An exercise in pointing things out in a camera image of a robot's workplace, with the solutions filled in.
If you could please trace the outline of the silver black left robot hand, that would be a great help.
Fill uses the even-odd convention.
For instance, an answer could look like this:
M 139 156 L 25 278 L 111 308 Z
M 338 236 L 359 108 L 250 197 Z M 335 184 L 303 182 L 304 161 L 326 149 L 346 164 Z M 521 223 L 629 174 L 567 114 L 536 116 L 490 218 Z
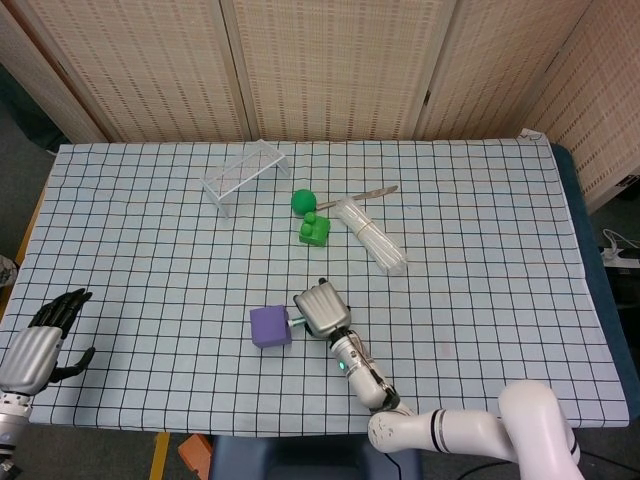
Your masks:
M 58 358 L 77 316 L 92 293 L 84 288 L 67 292 L 44 304 L 29 325 L 10 344 L 1 363 L 1 391 L 33 397 L 50 383 L 85 371 L 96 349 L 91 346 L 80 360 L 64 367 Z

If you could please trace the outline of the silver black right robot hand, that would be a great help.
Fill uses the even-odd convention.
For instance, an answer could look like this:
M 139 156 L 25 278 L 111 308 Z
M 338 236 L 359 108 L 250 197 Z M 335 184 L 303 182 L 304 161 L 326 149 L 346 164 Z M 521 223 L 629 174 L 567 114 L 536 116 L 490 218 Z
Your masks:
M 316 338 L 329 338 L 335 331 L 351 325 L 350 308 L 333 285 L 320 278 L 318 283 L 293 298 L 307 329 Z

